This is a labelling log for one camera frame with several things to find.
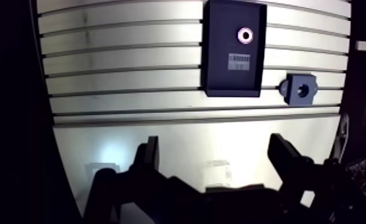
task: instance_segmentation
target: white circle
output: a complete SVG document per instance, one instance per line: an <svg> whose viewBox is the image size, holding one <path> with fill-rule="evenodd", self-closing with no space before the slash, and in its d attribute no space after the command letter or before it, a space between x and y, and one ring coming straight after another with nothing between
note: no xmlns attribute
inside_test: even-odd
<svg viewBox="0 0 366 224"><path fill-rule="evenodd" d="M248 38L244 38L245 33L247 33L249 35ZM243 27L237 32L237 39L238 39L238 41L240 41L243 44L251 43L251 41L253 41L253 38L254 38L254 34L250 28Z"/></svg>

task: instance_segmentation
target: cable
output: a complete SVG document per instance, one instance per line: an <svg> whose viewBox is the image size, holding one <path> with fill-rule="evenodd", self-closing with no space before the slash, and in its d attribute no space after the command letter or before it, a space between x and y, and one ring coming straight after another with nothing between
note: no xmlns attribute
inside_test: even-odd
<svg viewBox="0 0 366 224"><path fill-rule="evenodd" d="M345 125L345 128L346 128L346 132L344 134L345 143L343 144L342 150L341 150L340 155L339 155L339 163L342 163L342 158L343 158L343 155L345 154L347 142L349 140L350 117L349 117L348 114L344 114L342 119L340 119L340 130L342 132L344 131L344 128L343 128L344 125Z"/></svg>

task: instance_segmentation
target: black rectangular plate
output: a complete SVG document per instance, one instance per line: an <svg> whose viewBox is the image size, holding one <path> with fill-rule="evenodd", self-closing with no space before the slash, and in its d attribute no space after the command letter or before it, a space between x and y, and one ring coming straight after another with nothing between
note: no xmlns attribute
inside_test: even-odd
<svg viewBox="0 0 366 224"><path fill-rule="evenodd" d="M250 43L238 39L248 28ZM266 5L209 0L204 11L201 82L209 97L259 97L265 51Z"/></svg>

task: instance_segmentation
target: barcode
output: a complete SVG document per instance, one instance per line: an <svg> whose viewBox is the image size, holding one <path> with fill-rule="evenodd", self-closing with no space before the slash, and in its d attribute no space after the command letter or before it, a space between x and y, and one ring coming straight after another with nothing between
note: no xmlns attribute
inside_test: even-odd
<svg viewBox="0 0 366 224"><path fill-rule="evenodd" d="M250 55L229 54L229 61L250 61Z"/></svg>
<svg viewBox="0 0 366 224"><path fill-rule="evenodd" d="M228 70L250 70L250 64L229 64Z"/></svg>
<svg viewBox="0 0 366 224"><path fill-rule="evenodd" d="M250 70L250 55L229 54L228 70Z"/></svg>

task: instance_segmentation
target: curved panel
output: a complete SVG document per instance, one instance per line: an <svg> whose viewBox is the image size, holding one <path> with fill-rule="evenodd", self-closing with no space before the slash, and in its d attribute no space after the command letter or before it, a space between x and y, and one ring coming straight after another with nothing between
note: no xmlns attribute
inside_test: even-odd
<svg viewBox="0 0 366 224"><path fill-rule="evenodd" d="M269 137L280 133L303 155L317 164L328 158L340 117L257 122L202 123L117 127L55 128L59 152L80 211L84 211L91 181L90 163L114 164L121 172L132 164L137 146L148 136L159 136L159 171L177 176L204 192L210 174L221 185L241 187L264 184L278 189L281 179L267 155ZM210 161L227 167L208 172ZM226 178L226 169L231 178Z"/></svg>
<svg viewBox="0 0 366 224"><path fill-rule="evenodd" d="M201 42L202 24L115 27L49 36L41 39L43 54L107 46Z"/></svg>
<svg viewBox="0 0 366 224"><path fill-rule="evenodd" d="M262 86L278 86L286 79L286 70L264 70ZM345 84L344 73L299 72L310 73L317 77L321 87L341 88ZM199 88L200 70L152 70L129 71L120 73L88 74L81 76L66 76L46 79L49 94L70 94L101 91L137 91L140 89L160 88Z"/></svg>
<svg viewBox="0 0 366 224"><path fill-rule="evenodd" d="M200 1L139 2L107 5L68 11L39 18L40 33L101 24L128 23L147 20L201 19Z"/></svg>
<svg viewBox="0 0 366 224"><path fill-rule="evenodd" d="M350 21L288 8L268 7L266 21L269 24L303 27L350 35Z"/></svg>
<svg viewBox="0 0 366 224"><path fill-rule="evenodd" d="M347 56L291 51L283 49L265 49L265 66L307 67L332 70L346 70Z"/></svg>
<svg viewBox="0 0 366 224"><path fill-rule="evenodd" d="M342 91L318 91L313 105L340 104L341 100ZM287 105L278 90L263 90L259 98L208 98L202 91L186 91L59 97L50 101L53 113Z"/></svg>
<svg viewBox="0 0 366 224"><path fill-rule="evenodd" d="M162 112L162 113L139 113L139 114L101 114L82 116L55 116L57 125L76 123L104 123L112 122L119 124L143 124L143 122L184 122L190 120L192 123L200 123L201 120L215 119L247 119L259 120L260 117L271 116L295 116L295 115L318 115L337 114L340 107L305 107L305 108L269 108L256 110L204 110L186 112Z"/></svg>
<svg viewBox="0 0 366 224"><path fill-rule="evenodd" d="M341 88L344 87L346 80L346 74L344 73L264 70L262 75L262 86L278 86L286 79L288 73L312 74L317 77L317 85L319 88Z"/></svg>
<svg viewBox="0 0 366 224"><path fill-rule="evenodd" d="M61 10L64 8L78 7L102 2L117 3L118 1L120 0L37 0L37 5L38 13L44 13L48 11ZM295 7L303 7L311 10L332 13L344 17L351 16L351 4L340 0L254 0L254 2L291 5Z"/></svg>
<svg viewBox="0 0 366 224"><path fill-rule="evenodd" d="M264 66L346 70L347 57L285 49L265 49ZM200 65L201 47L129 49L44 58L45 74L147 66Z"/></svg>
<svg viewBox="0 0 366 224"><path fill-rule="evenodd" d="M351 4L341 0L255 0L255 2L292 5L332 13L343 17L351 17Z"/></svg>
<svg viewBox="0 0 366 224"><path fill-rule="evenodd" d="M322 51L347 53L349 51L347 38L304 32L282 28L266 28L266 45L286 48L309 48Z"/></svg>
<svg viewBox="0 0 366 224"><path fill-rule="evenodd" d="M51 54L110 46L201 42L201 37L202 24L130 26L49 36L41 39L41 47L43 54ZM266 29L266 44L343 53L349 50L347 38L273 27Z"/></svg>
<svg viewBox="0 0 366 224"><path fill-rule="evenodd" d="M44 58L45 74L201 63L200 47L127 49Z"/></svg>
<svg viewBox="0 0 366 224"><path fill-rule="evenodd" d="M156 20L199 20L202 2L141 2L68 11L39 18L40 33L104 24ZM317 13L269 6L268 24L303 27L342 35L350 34L350 21Z"/></svg>

